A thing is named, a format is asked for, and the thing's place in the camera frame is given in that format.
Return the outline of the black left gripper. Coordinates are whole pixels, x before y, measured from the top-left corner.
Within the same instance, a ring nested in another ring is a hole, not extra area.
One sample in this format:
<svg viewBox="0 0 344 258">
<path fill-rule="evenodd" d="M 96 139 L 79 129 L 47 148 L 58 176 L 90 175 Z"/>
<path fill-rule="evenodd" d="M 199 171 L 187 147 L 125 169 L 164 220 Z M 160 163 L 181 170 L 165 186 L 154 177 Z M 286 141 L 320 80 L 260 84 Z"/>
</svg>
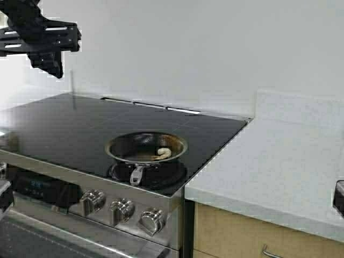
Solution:
<svg viewBox="0 0 344 258">
<path fill-rule="evenodd" d="M 80 49 L 81 32 L 76 23 L 51 20 L 43 16 L 25 15 L 15 25 L 8 18 L 8 26 L 1 29 L 1 56 L 28 53 L 31 66 L 56 78 L 63 77 L 63 51 Z"/>
</svg>

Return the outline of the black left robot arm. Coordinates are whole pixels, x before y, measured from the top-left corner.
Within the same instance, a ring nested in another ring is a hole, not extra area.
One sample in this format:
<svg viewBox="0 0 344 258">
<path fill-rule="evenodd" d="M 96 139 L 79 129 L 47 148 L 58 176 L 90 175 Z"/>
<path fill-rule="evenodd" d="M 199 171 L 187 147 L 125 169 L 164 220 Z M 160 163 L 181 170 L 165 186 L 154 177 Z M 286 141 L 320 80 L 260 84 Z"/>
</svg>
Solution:
<svg viewBox="0 0 344 258">
<path fill-rule="evenodd" d="M 26 54 L 31 66 L 60 79 L 62 52 L 80 49 L 81 32 L 76 23 L 44 17 L 39 1 L 1 1 L 8 26 L 1 29 L 1 57 Z"/>
</svg>

